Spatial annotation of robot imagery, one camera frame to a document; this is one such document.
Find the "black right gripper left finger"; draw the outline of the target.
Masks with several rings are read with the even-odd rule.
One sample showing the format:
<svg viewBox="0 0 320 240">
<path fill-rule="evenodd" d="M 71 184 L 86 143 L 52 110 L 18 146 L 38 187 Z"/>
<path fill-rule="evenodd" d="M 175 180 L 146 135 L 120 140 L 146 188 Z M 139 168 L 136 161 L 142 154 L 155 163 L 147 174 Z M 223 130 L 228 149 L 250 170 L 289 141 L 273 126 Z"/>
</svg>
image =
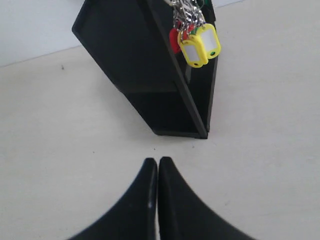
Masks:
<svg viewBox="0 0 320 240">
<path fill-rule="evenodd" d="M 127 191 L 72 240 L 155 240 L 158 166 L 146 158 Z"/>
</svg>

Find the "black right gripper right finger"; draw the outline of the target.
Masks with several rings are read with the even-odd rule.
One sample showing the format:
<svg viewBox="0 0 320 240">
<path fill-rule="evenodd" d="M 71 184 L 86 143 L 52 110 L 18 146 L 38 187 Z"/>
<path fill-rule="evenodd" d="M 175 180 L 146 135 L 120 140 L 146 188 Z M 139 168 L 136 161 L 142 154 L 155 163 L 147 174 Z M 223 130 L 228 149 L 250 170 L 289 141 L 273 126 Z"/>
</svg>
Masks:
<svg viewBox="0 0 320 240">
<path fill-rule="evenodd" d="M 162 240 L 252 239 L 211 210 L 168 156 L 159 161 L 158 224 Z"/>
</svg>

